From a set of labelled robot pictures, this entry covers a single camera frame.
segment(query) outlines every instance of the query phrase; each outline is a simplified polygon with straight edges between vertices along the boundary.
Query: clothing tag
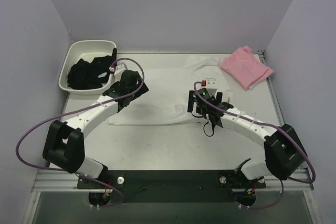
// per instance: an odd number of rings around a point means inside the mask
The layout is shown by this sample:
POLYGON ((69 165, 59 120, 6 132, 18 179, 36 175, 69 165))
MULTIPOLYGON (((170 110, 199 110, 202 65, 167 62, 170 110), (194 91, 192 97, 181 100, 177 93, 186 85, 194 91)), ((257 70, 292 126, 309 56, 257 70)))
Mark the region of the clothing tag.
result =
POLYGON ((103 78, 103 77, 105 77, 107 75, 107 72, 105 72, 105 73, 101 73, 100 75, 98 75, 98 78, 103 78))

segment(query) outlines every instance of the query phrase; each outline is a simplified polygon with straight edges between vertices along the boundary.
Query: white table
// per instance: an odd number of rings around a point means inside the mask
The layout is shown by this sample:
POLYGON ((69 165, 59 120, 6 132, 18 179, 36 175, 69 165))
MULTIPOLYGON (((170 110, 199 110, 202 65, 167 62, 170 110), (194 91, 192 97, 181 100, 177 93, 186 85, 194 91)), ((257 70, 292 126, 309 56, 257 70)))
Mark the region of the white table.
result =
MULTIPOLYGON (((119 55, 136 60, 144 71, 180 67, 184 65, 188 56, 186 54, 119 55)), ((215 56, 223 59, 229 55, 215 56)), ((136 65, 132 62, 126 63, 129 69, 136 69, 136 65)), ((234 93, 233 103, 237 108, 259 120, 279 125, 266 81, 253 90, 245 91, 231 75, 225 72, 223 74, 234 93)), ((97 97, 98 95, 70 94, 65 112, 89 106, 97 97)), ((125 170, 234 169, 249 157, 258 158, 265 155, 259 145, 234 131, 216 127, 215 135, 207 137, 202 127, 203 125, 199 123, 112 126, 106 120, 85 139, 85 152, 87 156, 107 165, 109 169, 125 170)))

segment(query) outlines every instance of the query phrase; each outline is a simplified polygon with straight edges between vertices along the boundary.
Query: laundry basket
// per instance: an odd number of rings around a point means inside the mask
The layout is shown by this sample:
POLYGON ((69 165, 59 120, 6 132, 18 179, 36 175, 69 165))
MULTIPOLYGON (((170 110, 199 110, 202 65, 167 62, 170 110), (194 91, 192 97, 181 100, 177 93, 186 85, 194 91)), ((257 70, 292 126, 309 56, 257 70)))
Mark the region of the laundry basket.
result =
POLYGON ((59 76, 59 87, 65 91, 68 91, 69 93, 84 95, 102 94, 104 91, 108 90, 114 78, 114 76, 111 74, 108 82, 103 84, 102 88, 77 90, 68 86, 68 73, 71 67, 80 59, 83 59, 87 62, 92 62, 95 57, 111 55, 113 49, 116 47, 117 46, 114 42, 107 40, 83 40, 72 44, 65 58, 62 71, 59 76))

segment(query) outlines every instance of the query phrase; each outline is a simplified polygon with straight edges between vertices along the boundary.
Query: black cloth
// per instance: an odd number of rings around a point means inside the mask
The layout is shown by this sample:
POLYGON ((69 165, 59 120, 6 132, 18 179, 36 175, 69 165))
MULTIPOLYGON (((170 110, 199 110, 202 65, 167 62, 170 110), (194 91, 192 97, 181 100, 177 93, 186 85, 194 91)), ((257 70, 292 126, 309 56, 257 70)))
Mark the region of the black cloth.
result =
POLYGON ((98 89, 107 83, 110 76, 109 67, 117 59, 117 50, 112 56, 96 57, 91 63, 80 59, 68 73, 68 86, 72 89, 98 89))

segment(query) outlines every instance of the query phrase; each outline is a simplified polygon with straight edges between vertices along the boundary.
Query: pink cloth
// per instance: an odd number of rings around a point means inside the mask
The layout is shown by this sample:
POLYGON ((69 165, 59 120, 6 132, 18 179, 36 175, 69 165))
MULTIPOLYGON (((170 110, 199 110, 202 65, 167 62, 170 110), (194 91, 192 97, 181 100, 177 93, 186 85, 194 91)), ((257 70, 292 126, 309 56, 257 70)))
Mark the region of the pink cloth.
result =
POLYGON ((223 60, 220 67, 230 73, 244 89, 258 84, 274 72, 259 62, 248 46, 239 47, 230 57, 223 60))

